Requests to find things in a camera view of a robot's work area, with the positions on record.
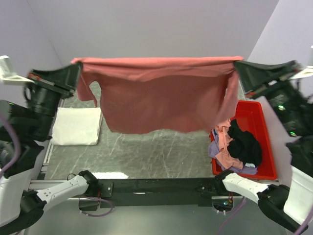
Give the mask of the dark pink t shirt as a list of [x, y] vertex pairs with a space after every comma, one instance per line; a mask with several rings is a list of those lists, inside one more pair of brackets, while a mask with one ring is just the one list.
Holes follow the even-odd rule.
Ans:
[[101, 108], [108, 128], [122, 134], [204, 130], [235, 115], [241, 56], [75, 58], [83, 69], [81, 101]]

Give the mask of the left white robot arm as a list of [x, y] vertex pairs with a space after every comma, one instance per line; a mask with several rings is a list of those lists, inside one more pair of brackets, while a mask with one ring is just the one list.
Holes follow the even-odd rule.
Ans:
[[11, 235], [36, 223], [51, 207], [74, 196], [97, 196], [98, 180], [85, 170], [51, 188], [29, 190], [42, 142], [51, 138], [59, 103], [73, 96], [83, 68], [31, 70], [23, 95], [27, 106], [0, 102], [0, 232]]

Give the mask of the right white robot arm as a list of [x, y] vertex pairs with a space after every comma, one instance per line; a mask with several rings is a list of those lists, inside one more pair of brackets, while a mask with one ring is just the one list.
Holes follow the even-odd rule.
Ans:
[[288, 184], [257, 182], [225, 170], [215, 177], [219, 195], [234, 192], [254, 201], [270, 220], [300, 235], [313, 219], [313, 97], [301, 92], [303, 79], [312, 78], [313, 68], [302, 68], [297, 61], [278, 65], [235, 62], [245, 95], [249, 99], [264, 97], [287, 134], [291, 155]]

